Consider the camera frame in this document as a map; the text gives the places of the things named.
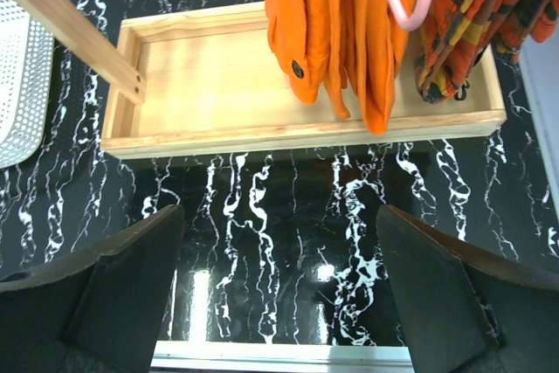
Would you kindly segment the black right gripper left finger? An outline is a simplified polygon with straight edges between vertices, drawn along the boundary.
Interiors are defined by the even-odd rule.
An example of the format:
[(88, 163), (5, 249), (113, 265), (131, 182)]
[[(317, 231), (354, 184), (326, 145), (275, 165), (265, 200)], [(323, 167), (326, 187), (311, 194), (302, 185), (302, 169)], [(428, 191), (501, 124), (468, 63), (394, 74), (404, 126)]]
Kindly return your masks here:
[(183, 240), (168, 205), (1, 280), (3, 372), (147, 372)]

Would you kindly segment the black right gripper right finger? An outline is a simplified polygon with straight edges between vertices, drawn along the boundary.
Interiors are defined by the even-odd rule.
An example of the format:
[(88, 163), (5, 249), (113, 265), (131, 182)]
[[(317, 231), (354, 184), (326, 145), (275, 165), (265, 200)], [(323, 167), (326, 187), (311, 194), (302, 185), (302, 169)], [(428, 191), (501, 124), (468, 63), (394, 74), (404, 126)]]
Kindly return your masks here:
[(558, 276), (391, 205), (376, 234), (416, 372), (556, 372)]

